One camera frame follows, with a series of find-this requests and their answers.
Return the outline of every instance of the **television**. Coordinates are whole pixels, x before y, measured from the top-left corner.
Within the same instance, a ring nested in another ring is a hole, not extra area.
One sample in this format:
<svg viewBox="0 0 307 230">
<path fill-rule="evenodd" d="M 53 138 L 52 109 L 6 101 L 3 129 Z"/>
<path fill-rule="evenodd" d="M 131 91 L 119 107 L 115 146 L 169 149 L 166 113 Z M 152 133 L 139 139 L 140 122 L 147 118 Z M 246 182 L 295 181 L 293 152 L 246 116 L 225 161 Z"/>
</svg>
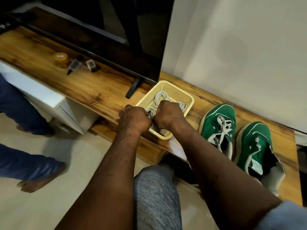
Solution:
<svg viewBox="0 0 307 230">
<path fill-rule="evenodd" d="M 2 5 L 20 25 L 135 77 L 159 80 L 174 0 L 40 0 Z"/>
</svg>

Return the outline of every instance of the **green sneaker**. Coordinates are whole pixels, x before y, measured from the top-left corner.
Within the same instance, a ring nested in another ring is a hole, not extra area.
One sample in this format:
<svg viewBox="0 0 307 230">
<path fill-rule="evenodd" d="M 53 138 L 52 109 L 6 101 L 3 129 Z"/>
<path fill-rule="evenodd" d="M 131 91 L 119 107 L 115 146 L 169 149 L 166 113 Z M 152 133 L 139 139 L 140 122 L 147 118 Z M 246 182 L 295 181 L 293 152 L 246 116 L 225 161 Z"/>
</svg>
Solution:
<svg viewBox="0 0 307 230">
<path fill-rule="evenodd" d="M 286 173 L 273 153 L 271 133 L 262 122 L 243 127 L 237 136 L 237 155 L 234 163 L 259 180 L 270 192 L 278 195 L 278 188 Z"/>
<path fill-rule="evenodd" d="M 199 133 L 231 159 L 232 138 L 236 127 L 235 108 L 231 104 L 223 103 L 205 114 L 199 126 Z"/>
</svg>

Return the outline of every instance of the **white cord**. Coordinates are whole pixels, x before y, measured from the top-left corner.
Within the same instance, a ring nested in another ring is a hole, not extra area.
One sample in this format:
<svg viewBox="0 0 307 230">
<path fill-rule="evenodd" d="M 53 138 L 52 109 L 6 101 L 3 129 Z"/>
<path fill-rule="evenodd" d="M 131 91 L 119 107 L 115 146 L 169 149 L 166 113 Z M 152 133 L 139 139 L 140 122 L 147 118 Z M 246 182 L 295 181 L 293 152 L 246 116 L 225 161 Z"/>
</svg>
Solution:
<svg viewBox="0 0 307 230">
<path fill-rule="evenodd" d="M 169 95 L 167 94 L 167 92 L 161 90 L 161 91 L 159 91 L 159 92 L 156 94 L 156 96 L 155 96 L 155 99 L 154 99 L 154 107 L 155 107 L 155 108 L 158 108 L 158 106 L 159 106 L 159 104 L 160 104 L 160 102 L 159 102 L 160 96 L 163 96 L 163 99 L 164 99 L 164 100 L 169 101 Z M 183 103 L 183 102 L 179 102 L 179 101 L 177 101 L 176 103 L 179 104 L 180 109 L 181 109 L 182 112 L 184 113 L 185 110 L 187 109 L 188 105 L 185 104 L 185 103 Z M 155 111 L 155 109 L 153 109 L 153 108 L 148 108 L 146 111 L 150 114 L 150 118 L 151 118 L 151 119 L 156 115 L 156 111 Z"/>
</svg>

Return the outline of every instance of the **bare foot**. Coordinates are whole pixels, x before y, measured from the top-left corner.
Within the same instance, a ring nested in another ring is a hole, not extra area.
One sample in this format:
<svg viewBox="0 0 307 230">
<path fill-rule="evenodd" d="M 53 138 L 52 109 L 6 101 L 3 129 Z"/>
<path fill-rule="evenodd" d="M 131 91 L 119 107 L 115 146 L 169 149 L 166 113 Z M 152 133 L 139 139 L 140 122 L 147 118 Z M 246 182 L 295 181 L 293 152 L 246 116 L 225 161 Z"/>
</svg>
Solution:
<svg viewBox="0 0 307 230">
<path fill-rule="evenodd" d="M 35 180 L 35 181 L 21 181 L 20 183 L 17 184 L 17 187 L 21 187 L 21 191 L 23 192 L 33 193 L 34 191 L 37 191 L 38 189 L 47 185 L 49 182 L 51 182 L 53 179 L 59 176 L 65 169 L 66 169 L 66 164 L 60 167 L 59 170 L 49 178 Z"/>
<path fill-rule="evenodd" d="M 30 131 L 26 131 L 25 129 L 23 129 L 19 124 L 16 125 L 17 130 L 22 131 L 22 132 L 26 132 L 26 133 L 32 133 Z M 55 133 L 51 133 L 51 134 L 46 134 L 46 135 L 42 135 L 45 137 L 53 137 L 55 135 Z"/>
</svg>

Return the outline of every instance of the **black television stand leg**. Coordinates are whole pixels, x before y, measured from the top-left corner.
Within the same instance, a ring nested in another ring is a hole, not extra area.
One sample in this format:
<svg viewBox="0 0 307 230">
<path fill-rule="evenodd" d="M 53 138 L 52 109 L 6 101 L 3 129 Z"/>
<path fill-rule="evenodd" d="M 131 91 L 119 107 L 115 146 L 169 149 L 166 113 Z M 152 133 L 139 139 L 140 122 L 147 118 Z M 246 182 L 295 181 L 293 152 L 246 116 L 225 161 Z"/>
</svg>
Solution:
<svg viewBox="0 0 307 230">
<path fill-rule="evenodd" d="M 136 80 L 133 82 L 133 84 L 131 85 L 130 89 L 128 90 L 127 94 L 126 94 L 126 98 L 131 98 L 131 96 L 133 95 L 133 93 L 136 91 L 136 89 L 140 86 L 140 84 L 143 82 L 143 78 L 136 78 Z"/>
</svg>

